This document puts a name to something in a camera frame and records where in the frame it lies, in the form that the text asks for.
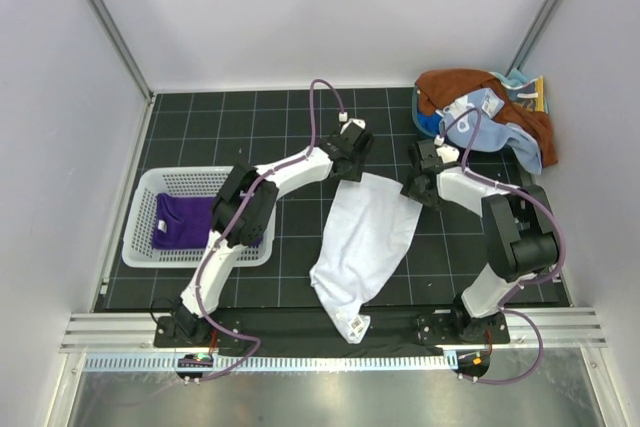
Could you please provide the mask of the brown towel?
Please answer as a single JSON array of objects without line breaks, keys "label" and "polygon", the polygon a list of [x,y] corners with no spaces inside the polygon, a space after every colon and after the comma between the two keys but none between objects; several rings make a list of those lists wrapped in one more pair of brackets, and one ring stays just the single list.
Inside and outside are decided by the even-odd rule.
[{"label": "brown towel", "polygon": [[465,94],[490,88],[504,102],[494,119],[499,124],[515,124],[531,135],[541,152],[541,167],[558,163],[554,132],[549,114],[524,109],[516,94],[529,82],[513,70],[508,77],[484,70],[457,68],[427,71],[415,82],[419,90],[419,109],[425,115],[433,114]]}]

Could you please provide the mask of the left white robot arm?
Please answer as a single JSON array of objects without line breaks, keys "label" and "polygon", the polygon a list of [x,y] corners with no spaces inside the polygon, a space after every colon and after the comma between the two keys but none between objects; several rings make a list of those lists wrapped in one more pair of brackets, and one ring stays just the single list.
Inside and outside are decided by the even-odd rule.
[{"label": "left white robot arm", "polygon": [[214,312],[240,254],[263,237],[277,200],[330,177],[359,182],[373,134],[350,120],[318,144],[280,161],[251,166],[238,162],[215,196],[203,256],[192,280],[171,308],[177,336],[190,347],[208,342]]}]

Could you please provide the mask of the left aluminium corner post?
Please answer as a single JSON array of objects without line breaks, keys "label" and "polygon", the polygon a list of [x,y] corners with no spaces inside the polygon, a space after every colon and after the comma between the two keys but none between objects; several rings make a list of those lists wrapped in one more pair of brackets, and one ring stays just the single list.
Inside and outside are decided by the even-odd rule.
[{"label": "left aluminium corner post", "polygon": [[97,21],[101,25],[106,37],[115,49],[126,71],[144,99],[149,102],[153,97],[153,91],[149,87],[138,63],[129,49],[124,37],[117,27],[111,12],[104,0],[86,0]]}]

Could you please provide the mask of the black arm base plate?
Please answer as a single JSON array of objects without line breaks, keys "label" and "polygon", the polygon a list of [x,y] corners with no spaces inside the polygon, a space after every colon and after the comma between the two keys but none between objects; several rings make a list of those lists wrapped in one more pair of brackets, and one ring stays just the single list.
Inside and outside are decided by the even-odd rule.
[{"label": "black arm base plate", "polygon": [[370,318],[363,340],[348,343],[326,312],[320,308],[222,309],[213,314],[213,327],[205,320],[194,322],[195,331],[187,334],[171,316],[158,319],[153,345],[158,348],[206,347],[215,338],[224,349],[239,349],[247,336],[261,339],[262,347],[276,355],[286,351],[336,352],[340,349],[381,346],[471,345],[487,340],[507,345],[510,335],[502,314],[481,321],[465,334],[454,331],[454,319],[448,309],[433,306],[371,307],[364,311]]}]

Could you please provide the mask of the aluminium front rail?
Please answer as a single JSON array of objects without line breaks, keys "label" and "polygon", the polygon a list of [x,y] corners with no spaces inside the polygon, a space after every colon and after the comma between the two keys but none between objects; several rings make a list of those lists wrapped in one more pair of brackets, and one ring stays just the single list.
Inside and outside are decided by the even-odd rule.
[{"label": "aluminium front rail", "polygon": [[[604,331],[591,307],[520,308],[537,326],[549,348],[607,346]],[[155,323],[143,313],[74,314],[60,350],[70,352],[156,351]]]}]

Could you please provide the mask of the white plastic mesh basket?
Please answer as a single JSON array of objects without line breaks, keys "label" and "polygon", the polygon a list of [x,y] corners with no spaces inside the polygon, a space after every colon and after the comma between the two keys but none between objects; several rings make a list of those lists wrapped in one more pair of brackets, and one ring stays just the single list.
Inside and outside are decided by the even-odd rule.
[{"label": "white plastic mesh basket", "polygon": [[122,260],[131,268],[194,269],[202,249],[164,250],[152,246],[160,194],[174,198],[212,197],[230,166],[165,167],[145,172],[138,183],[123,234]]}]

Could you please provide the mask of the black grid mat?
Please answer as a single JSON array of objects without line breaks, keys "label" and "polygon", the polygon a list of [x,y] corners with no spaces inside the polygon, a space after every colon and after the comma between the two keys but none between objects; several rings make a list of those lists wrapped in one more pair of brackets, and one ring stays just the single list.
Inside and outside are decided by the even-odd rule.
[{"label": "black grid mat", "polygon": [[[234,91],[158,94],[133,129],[125,167],[131,198],[154,168],[229,166],[239,159],[266,164],[302,150],[312,130],[329,135],[340,111],[366,121],[374,135],[365,168],[403,181],[407,147],[418,137],[409,88]],[[224,308],[314,307],[309,272],[338,186],[308,185],[278,202],[267,262],[235,269],[223,289]],[[424,209],[407,255],[375,297],[381,306],[449,303],[486,261],[481,221],[454,205]]]}]

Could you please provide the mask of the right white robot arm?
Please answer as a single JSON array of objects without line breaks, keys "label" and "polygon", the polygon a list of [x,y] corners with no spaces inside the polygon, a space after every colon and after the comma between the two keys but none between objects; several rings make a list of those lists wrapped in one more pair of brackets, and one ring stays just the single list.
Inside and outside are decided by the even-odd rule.
[{"label": "right white robot arm", "polygon": [[456,295],[442,322],[446,339],[479,343],[499,323],[507,299],[561,260],[546,193],[479,176],[460,164],[457,148],[434,140],[415,141],[407,153],[411,168],[403,196],[430,209],[454,203],[481,220],[486,265]]}]

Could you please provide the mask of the white towel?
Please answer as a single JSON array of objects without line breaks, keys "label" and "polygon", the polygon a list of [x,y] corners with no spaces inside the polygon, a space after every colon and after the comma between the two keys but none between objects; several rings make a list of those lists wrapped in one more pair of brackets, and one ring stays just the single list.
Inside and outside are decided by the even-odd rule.
[{"label": "white towel", "polygon": [[340,336],[362,342],[371,317],[361,312],[408,253],[422,205],[392,179],[365,173],[341,181],[325,223],[310,285]]}]

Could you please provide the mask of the light blue towel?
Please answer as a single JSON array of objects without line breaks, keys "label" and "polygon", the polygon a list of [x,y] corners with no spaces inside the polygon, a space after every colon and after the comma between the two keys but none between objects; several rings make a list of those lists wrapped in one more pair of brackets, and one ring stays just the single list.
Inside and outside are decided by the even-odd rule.
[{"label": "light blue towel", "polygon": [[450,142],[479,152],[497,152],[505,147],[513,150],[523,168],[534,175],[541,167],[541,152],[537,142],[515,124],[499,124],[494,116],[504,102],[490,88],[465,94],[444,108],[440,134]]}]

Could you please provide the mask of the right aluminium corner post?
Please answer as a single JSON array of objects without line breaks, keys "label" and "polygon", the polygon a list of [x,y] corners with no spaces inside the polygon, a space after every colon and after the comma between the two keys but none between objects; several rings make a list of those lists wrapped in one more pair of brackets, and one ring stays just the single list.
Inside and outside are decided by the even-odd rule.
[{"label": "right aluminium corner post", "polygon": [[562,0],[543,0],[524,38],[520,42],[507,71],[511,71],[512,69],[521,70],[524,67],[561,2]]}]

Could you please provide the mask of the aluminium corner post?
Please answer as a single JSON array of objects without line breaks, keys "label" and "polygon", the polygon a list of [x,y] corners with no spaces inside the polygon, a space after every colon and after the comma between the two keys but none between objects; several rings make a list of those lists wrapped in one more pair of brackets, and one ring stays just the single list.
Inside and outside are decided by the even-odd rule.
[{"label": "aluminium corner post", "polygon": [[138,63],[129,49],[124,37],[117,27],[111,12],[104,0],[86,0],[97,21],[101,25],[106,37],[115,49],[126,71],[144,99],[149,102],[153,97],[153,91],[149,87]]},{"label": "aluminium corner post", "polygon": [[524,67],[561,2],[562,0],[543,0],[524,38],[520,42],[507,71],[511,71],[512,69],[521,70]]}]

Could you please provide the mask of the purple towel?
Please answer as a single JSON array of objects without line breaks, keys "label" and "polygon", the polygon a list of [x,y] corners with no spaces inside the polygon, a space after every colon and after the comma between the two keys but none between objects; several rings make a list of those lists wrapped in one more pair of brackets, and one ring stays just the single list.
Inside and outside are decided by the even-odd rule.
[{"label": "purple towel", "polygon": [[212,226],[215,196],[156,197],[156,220],[151,244],[159,250],[203,249]]}]

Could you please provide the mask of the yellow patterned cloth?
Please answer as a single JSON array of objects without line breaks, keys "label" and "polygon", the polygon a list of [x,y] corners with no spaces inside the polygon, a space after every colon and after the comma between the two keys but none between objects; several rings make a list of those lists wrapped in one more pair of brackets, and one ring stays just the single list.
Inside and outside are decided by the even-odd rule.
[{"label": "yellow patterned cloth", "polygon": [[524,84],[516,94],[516,98],[520,101],[522,107],[530,112],[548,113],[544,78],[542,76]]}]

